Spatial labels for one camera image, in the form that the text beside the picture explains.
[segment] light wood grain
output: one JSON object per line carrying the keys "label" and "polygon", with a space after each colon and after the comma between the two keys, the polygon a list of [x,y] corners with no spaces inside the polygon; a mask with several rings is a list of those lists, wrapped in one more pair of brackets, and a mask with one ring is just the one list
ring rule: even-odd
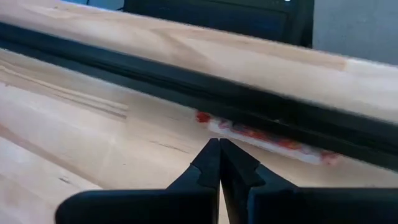
{"label": "light wood grain", "polygon": [[[212,137],[191,108],[0,49],[0,220],[51,223],[82,190],[164,188]],[[313,166],[236,143],[300,186],[398,186],[352,159]]]}
{"label": "light wood grain", "polygon": [[[0,21],[398,120],[397,70],[388,65],[56,0],[3,0]],[[0,222],[52,223],[58,203],[82,190],[168,186],[219,137],[194,115],[0,49]],[[398,186],[396,173],[349,158],[313,166],[236,144],[300,186]]]}
{"label": "light wood grain", "polygon": [[6,1],[0,21],[398,122],[398,69],[54,0]]}

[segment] black rail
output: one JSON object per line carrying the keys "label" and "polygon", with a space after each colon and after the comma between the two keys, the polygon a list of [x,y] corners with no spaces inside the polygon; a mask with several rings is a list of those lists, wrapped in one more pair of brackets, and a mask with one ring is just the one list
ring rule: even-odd
{"label": "black rail", "polygon": [[0,48],[398,170],[392,123],[9,24],[0,23]]}

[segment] red and white item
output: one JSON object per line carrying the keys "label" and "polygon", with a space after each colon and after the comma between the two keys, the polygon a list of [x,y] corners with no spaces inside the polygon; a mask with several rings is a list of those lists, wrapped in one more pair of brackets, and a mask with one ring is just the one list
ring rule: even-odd
{"label": "red and white item", "polygon": [[267,151],[276,152],[307,163],[334,165],[339,158],[339,155],[334,152],[302,144],[226,119],[215,118],[207,113],[198,112],[197,121],[200,123],[207,123],[207,128],[210,131],[222,134],[227,138],[237,139]]}

